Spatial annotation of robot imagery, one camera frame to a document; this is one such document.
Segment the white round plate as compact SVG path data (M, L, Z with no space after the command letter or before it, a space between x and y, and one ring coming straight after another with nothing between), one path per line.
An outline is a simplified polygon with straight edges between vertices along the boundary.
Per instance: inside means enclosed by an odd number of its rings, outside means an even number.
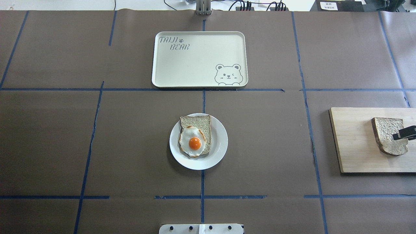
M193 169L203 170L215 166L219 163L226 154L228 147L228 135L223 124L215 117L204 113L189 114L192 117L198 116L210 116L211 117L211 148L207 154L199 156L197 158L189 157L186 153L180 150L179 137L181 133L181 122L178 121L173 127L170 138L169 146L173 157L182 166Z

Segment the wooden cutting board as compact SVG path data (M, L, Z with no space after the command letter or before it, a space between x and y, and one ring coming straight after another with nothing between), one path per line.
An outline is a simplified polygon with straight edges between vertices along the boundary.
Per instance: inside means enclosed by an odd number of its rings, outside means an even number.
M414 108L330 108L340 171L415 172L415 141L408 142L408 152L391 156L379 150L373 133L374 117L403 119L404 126L415 125Z

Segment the black box white label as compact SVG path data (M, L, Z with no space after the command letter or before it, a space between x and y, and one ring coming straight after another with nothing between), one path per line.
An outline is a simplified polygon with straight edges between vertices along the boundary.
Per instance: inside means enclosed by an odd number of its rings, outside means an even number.
M364 8L361 1L315 0L310 11L364 12Z

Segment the orange black usb hub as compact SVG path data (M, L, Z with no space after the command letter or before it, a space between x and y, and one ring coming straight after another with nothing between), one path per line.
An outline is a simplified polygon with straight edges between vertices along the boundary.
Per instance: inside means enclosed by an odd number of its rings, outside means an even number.
M272 1L271 3L257 3L248 0L235 0L230 6L229 11L255 11L256 9L264 11L289 11L286 4L280 1Z

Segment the white pillar with base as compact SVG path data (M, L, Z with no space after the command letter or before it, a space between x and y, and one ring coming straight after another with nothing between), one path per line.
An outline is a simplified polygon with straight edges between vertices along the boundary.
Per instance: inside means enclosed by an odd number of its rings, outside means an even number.
M225 224L166 224L159 234L244 234L244 226L237 223Z

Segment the fried egg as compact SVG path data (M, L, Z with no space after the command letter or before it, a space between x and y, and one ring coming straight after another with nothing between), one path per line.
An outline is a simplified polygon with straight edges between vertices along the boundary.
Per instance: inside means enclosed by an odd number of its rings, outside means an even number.
M183 128L178 142L180 150L192 158L202 155L207 143L202 131L194 126Z

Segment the cream bear tray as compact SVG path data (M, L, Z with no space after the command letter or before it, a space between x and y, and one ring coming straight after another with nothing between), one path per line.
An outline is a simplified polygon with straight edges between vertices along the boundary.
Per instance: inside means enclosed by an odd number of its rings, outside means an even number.
M248 80L245 36L241 32L160 32L155 36L154 86L238 88Z

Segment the aluminium frame post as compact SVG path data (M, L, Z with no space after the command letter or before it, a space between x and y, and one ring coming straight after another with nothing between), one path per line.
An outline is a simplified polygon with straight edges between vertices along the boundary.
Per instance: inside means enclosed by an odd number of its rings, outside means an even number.
M196 0L196 15L211 15L211 0Z

